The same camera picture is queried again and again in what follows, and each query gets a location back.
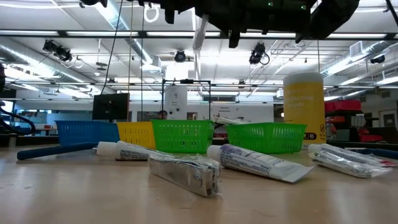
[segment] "green plastic basket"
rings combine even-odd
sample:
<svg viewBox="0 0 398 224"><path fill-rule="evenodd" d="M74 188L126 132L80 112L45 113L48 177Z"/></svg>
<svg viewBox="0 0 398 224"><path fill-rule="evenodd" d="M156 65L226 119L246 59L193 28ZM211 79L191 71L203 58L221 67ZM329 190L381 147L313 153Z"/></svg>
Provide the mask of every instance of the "green plastic basket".
<svg viewBox="0 0 398 224"><path fill-rule="evenodd" d="M152 120L156 149L163 152L206 153L214 133L212 121Z"/></svg>
<svg viewBox="0 0 398 224"><path fill-rule="evenodd" d="M264 154L299 152L307 125L284 123L239 124L226 127L229 143Z"/></svg>

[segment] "blue basket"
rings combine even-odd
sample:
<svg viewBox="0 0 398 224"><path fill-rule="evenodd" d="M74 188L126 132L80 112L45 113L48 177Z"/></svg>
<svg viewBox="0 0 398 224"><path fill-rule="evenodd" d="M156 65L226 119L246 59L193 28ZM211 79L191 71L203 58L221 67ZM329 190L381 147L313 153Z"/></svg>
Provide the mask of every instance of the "blue basket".
<svg viewBox="0 0 398 224"><path fill-rule="evenodd" d="M55 121L60 144L63 146L84 142L119 141L118 126L101 121Z"/></svg>

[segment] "basket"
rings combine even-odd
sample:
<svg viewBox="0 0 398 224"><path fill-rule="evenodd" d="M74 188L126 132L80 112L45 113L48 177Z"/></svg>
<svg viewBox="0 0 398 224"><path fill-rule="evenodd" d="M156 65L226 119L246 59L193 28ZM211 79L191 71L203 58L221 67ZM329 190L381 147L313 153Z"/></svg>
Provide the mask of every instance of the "basket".
<svg viewBox="0 0 398 224"><path fill-rule="evenodd" d="M264 154L299 152L307 125L256 123L227 126L229 143Z"/></svg>
<svg viewBox="0 0 398 224"><path fill-rule="evenodd" d="M213 141L212 121L152 120L152 125L159 151L206 153Z"/></svg>
<svg viewBox="0 0 398 224"><path fill-rule="evenodd" d="M155 149L152 122L117 122L120 140Z"/></svg>
<svg viewBox="0 0 398 224"><path fill-rule="evenodd" d="M60 144L63 146L100 141L119 141L118 127L114 123L101 121L55 121Z"/></svg>

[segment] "table surface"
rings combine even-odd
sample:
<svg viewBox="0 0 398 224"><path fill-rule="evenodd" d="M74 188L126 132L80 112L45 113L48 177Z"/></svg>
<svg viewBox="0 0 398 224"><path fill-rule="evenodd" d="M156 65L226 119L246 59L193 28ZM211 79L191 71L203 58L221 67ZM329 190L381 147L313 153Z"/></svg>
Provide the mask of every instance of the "table surface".
<svg viewBox="0 0 398 224"><path fill-rule="evenodd" d="M398 170L357 179L315 167L287 184L223 169L223 195L203 198L147 162L93 150L16 161L32 148L0 151L0 223L398 223ZM278 157L313 165L306 152Z"/></svg>

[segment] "computer monitor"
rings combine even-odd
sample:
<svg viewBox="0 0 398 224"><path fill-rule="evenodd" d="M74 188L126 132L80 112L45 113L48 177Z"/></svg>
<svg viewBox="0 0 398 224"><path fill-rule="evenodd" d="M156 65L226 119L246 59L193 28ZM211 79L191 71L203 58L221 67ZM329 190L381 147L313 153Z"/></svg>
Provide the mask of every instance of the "computer monitor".
<svg viewBox="0 0 398 224"><path fill-rule="evenodd" d="M129 99L128 93L94 96L93 119L127 119Z"/></svg>

